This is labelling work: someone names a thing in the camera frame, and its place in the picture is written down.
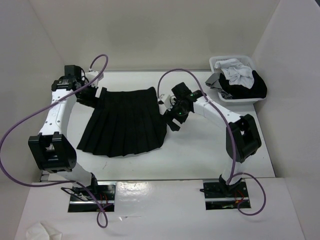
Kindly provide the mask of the white plastic laundry basket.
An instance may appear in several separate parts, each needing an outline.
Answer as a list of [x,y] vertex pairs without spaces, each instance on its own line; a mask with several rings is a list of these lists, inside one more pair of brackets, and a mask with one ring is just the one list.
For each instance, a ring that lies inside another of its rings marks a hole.
[[[212,56],[209,59],[209,65],[212,73],[220,74],[222,71],[220,68],[215,68],[215,64],[218,61],[226,61],[229,59],[238,59],[243,65],[250,67],[252,70],[256,70],[256,65],[254,61],[246,55],[221,55],[221,56]],[[258,101],[264,100],[264,98],[243,98],[243,99],[225,99],[220,92],[217,92],[219,99],[224,102],[226,105],[251,105]]]

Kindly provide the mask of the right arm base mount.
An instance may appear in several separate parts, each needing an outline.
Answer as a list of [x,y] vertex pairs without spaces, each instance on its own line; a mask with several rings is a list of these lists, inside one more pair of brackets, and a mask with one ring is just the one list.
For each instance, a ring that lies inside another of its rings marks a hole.
[[240,209],[250,209],[250,199],[245,181],[241,181],[231,191],[223,192],[222,184],[217,181],[204,181],[203,187],[199,190],[204,194],[206,210],[231,210],[237,209],[240,204]]

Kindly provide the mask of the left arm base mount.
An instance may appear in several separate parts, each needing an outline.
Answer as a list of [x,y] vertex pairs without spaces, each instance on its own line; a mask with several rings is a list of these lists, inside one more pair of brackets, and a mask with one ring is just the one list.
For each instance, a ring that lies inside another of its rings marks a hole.
[[[87,187],[97,199],[98,203],[106,212],[113,212],[115,209],[116,182],[101,181],[95,189]],[[61,187],[63,192],[70,196],[69,213],[98,212],[100,209],[94,199],[82,187]]]

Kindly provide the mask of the grey garment in basket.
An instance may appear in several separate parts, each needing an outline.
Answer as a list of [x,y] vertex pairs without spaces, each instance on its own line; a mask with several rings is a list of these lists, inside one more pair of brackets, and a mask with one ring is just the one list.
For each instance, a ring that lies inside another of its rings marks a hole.
[[206,81],[205,85],[211,89],[216,89],[224,99],[231,100],[232,95],[223,90],[219,82],[220,73],[213,73]]

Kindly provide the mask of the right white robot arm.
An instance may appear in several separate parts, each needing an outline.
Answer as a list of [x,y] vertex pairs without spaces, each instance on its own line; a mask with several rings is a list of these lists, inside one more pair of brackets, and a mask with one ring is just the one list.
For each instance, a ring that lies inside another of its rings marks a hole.
[[240,184],[245,160],[254,155],[262,141],[254,117],[240,115],[214,102],[201,89],[192,92],[185,83],[171,89],[173,95],[160,94],[158,103],[166,110],[163,117],[172,131],[180,127],[174,122],[184,123],[189,113],[194,113],[225,128],[225,149],[230,158],[223,173],[219,176],[219,192],[231,196]]

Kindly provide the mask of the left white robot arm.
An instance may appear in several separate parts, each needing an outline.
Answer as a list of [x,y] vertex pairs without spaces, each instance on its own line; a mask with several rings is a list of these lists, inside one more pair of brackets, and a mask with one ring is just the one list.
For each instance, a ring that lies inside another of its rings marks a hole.
[[72,181],[75,193],[88,200],[98,197],[100,188],[95,175],[77,162],[75,148],[67,139],[67,131],[75,103],[94,107],[98,101],[98,83],[102,72],[84,73],[77,65],[66,65],[64,75],[51,85],[51,103],[45,123],[37,135],[30,136],[28,146],[40,170]]

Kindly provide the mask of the crumpled white tissue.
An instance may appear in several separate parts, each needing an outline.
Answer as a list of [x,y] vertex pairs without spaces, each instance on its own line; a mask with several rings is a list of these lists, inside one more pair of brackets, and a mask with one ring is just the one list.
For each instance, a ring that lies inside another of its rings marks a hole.
[[42,222],[37,222],[29,227],[25,234],[26,240],[61,240],[63,234]]

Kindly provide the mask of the black pleated skirt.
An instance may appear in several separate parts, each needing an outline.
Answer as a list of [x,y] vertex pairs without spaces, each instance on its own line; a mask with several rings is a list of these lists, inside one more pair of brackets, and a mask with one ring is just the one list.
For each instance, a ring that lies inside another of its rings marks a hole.
[[160,148],[167,124],[154,87],[108,91],[104,106],[96,106],[77,149],[96,156],[124,157]]

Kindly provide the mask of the white garment in basket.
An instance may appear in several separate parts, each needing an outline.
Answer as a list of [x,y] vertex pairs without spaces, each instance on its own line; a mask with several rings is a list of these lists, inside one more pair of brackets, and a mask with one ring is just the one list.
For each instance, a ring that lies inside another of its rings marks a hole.
[[239,85],[247,89],[251,89],[254,85],[253,70],[236,58],[217,61],[214,67],[222,71],[230,85]]

